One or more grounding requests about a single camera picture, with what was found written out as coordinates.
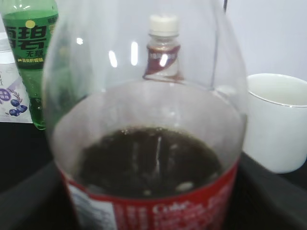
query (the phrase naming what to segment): clear plastic bottle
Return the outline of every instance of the clear plastic bottle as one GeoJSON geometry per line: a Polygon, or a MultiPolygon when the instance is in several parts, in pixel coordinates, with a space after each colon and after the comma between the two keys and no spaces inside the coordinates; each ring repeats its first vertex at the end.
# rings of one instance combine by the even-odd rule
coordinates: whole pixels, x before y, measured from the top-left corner
{"type": "Polygon", "coordinates": [[[41,101],[43,66],[58,9],[54,0],[1,0],[1,15],[30,98],[34,125],[45,129],[41,101]]]}
{"type": "Polygon", "coordinates": [[[247,95],[222,7],[71,0],[63,12],[44,111],[82,229],[220,230],[247,95]]]}
{"type": "Polygon", "coordinates": [[[176,16],[152,15],[150,17],[151,40],[148,43],[148,66],[144,79],[157,81],[180,81],[178,55],[180,44],[179,20],[176,16]]]}

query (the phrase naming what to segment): black table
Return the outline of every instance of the black table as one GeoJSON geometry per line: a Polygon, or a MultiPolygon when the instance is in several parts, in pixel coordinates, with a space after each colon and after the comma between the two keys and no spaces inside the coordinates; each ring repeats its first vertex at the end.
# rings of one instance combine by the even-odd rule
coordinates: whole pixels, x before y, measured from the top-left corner
{"type": "MultiPolygon", "coordinates": [[[[6,134],[1,140],[0,229],[77,230],[45,133],[31,124],[0,127],[6,134]]],[[[307,163],[275,175],[243,154],[225,229],[307,229],[306,176],[307,163]]]]}

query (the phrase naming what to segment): cola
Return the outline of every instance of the cola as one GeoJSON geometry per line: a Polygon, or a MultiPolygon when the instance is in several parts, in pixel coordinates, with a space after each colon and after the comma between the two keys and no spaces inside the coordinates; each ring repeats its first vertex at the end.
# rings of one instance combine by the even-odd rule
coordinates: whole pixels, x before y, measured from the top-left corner
{"type": "Polygon", "coordinates": [[[102,194],[158,198],[185,193],[223,172],[216,154],[185,132],[129,127],[83,149],[75,180],[102,194]]]}

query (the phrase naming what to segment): green bottle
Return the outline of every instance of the green bottle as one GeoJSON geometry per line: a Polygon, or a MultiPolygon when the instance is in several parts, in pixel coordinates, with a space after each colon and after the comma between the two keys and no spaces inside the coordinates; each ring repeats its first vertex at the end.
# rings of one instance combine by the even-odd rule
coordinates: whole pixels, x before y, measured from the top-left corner
{"type": "Polygon", "coordinates": [[[34,125],[45,129],[42,75],[47,49],[58,18],[54,0],[0,0],[0,10],[19,73],[30,98],[34,125]]]}

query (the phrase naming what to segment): white mug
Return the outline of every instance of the white mug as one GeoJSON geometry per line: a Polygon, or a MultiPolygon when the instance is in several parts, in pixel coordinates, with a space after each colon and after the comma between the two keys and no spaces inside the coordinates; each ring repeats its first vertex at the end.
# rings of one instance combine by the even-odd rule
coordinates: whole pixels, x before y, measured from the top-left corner
{"type": "Polygon", "coordinates": [[[243,151],[274,173],[300,168],[307,157],[307,82],[281,74],[248,77],[243,151]]]}

